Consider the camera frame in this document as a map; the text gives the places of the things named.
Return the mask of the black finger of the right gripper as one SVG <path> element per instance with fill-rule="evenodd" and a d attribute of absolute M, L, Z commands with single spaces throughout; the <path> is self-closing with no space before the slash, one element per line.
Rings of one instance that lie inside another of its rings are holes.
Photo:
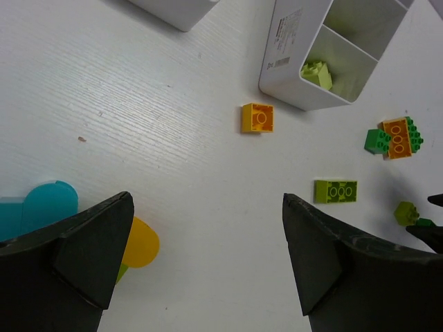
<path fill-rule="evenodd" d="M 434 252 L 442 252 L 442 226 L 420 227 L 406 226 L 406 231 L 423 241 Z"/>

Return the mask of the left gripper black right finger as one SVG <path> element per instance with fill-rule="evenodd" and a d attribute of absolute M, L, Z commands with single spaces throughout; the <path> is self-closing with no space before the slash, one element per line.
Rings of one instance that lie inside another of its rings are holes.
<path fill-rule="evenodd" d="M 442 252 L 386 241 L 295 194 L 282 222 L 312 331 L 442 330 Z"/>

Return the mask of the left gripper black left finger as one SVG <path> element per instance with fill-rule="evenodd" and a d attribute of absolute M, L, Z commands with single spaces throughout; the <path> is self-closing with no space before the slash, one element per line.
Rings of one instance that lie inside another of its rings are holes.
<path fill-rule="evenodd" d="M 121 192 L 1 242 L 1 330 L 97 331 L 133 217 L 133 198 Z"/>

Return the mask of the lime 2x3 lego brick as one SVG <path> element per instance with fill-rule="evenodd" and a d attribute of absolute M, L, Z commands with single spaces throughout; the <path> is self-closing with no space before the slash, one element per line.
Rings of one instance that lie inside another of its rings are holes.
<path fill-rule="evenodd" d="M 314 202 L 322 204 L 353 203 L 357 201 L 356 181 L 315 180 Z"/>

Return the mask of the pale green lego piece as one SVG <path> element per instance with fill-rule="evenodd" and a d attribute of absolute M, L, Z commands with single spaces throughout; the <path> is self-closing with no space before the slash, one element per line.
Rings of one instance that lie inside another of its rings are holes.
<path fill-rule="evenodd" d="M 333 86 L 332 76 L 326 62 L 307 62 L 303 65 L 300 75 L 303 79 L 316 84 L 327 91 Z"/>

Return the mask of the green lego brick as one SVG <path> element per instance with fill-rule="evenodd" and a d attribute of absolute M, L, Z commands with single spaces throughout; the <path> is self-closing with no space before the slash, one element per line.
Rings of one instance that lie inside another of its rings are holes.
<path fill-rule="evenodd" d="M 422 138 L 421 133 L 418 131 L 414 120 L 409 116 L 406 116 L 406 120 L 408 124 L 411 151 L 413 154 L 415 154 L 420 150 L 424 139 Z"/>
<path fill-rule="evenodd" d="M 420 227 L 435 227 L 436 226 L 436 224 L 431 219 L 426 219 L 426 218 L 418 218 L 415 225 L 420 226 Z"/>

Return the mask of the lime lego brick right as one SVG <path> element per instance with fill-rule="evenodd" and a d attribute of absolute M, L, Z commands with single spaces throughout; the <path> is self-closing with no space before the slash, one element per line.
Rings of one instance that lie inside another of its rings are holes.
<path fill-rule="evenodd" d="M 409 226 L 417 223 L 419 212 L 413 203 L 402 201 L 394 211 L 394 216 L 399 225 Z"/>

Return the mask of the blue heart lego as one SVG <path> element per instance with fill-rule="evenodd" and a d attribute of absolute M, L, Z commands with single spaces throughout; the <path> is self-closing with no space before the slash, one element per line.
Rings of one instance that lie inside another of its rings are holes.
<path fill-rule="evenodd" d="M 1 198 L 1 240 L 44 228 L 78 213 L 78 193 L 64 181 L 34 187 L 25 197 Z"/>

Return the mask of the green lego brick top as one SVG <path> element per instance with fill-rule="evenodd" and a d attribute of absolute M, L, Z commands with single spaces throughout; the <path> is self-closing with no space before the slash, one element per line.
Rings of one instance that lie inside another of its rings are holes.
<path fill-rule="evenodd" d="M 422 138 L 421 133 L 418 131 L 414 120 L 409 116 L 406 116 L 406 120 L 408 124 L 411 151 L 413 154 L 415 154 L 420 150 L 424 139 Z"/>

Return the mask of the orange 2x3 lego brick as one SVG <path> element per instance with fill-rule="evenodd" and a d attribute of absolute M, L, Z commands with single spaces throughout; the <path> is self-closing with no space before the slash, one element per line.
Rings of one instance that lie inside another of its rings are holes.
<path fill-rule="evenodd" d="M 390 160 L 409 158 L 413 155 L 408 122 L 405 117 L 385 120 L 381 123 L 381 128 L 391 136 L 390 147 L 387 152 L 387 157 Z"/>

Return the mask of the small green lego pile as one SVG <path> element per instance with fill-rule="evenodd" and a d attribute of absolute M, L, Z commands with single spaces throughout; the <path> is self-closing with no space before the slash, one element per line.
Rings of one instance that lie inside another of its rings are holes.
<path fill-rule="evenodd" d="M 368 130 L 364 149 L 371 154 L 387 154 L 390 148 L 392 136 L 381 129 Z"/>

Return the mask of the orange small lego brick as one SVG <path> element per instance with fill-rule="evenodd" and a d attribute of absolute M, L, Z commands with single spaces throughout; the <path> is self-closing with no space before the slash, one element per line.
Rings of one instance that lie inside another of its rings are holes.
<path fill-rule="evenodd" d="M 272 133 L 273 129 L 273 106 L 258 103 L 242 106 L 242 133 Z"/>

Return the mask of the right white divided container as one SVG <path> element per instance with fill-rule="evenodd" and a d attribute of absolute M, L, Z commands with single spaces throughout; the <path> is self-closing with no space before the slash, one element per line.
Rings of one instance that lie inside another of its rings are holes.
<path fill-rule="evenodd" d="M 304 111 L 354 103 L 411 1 L 276 1 L 259 79 L 261 92 Z M 327 63 L 327 91 L 300 75 Z"/>

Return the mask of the white divided container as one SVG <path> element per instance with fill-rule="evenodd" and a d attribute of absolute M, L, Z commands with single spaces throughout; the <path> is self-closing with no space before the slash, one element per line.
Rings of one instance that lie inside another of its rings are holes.
<path fill-rule="evenodd" d="M 199 23 L 219 3 L 219 0 L 130 0 L 130 2 L 186 33 Z"/>
<path fill-rule="evenodd" d="M 411 1 L 276 1 L 259 79 L 261 92 L 304 111 L 354 103 Z M 327 63 L 327 91 L 300 75 Z"/>

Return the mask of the left white divided container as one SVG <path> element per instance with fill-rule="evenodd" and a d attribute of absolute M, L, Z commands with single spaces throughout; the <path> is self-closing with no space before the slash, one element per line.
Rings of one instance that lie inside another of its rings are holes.
<path fill-rule="evenodd" d="M 219 3 L 219 0 L 130 0 L 130 2 L 186 33 L 199 23 Z"/>

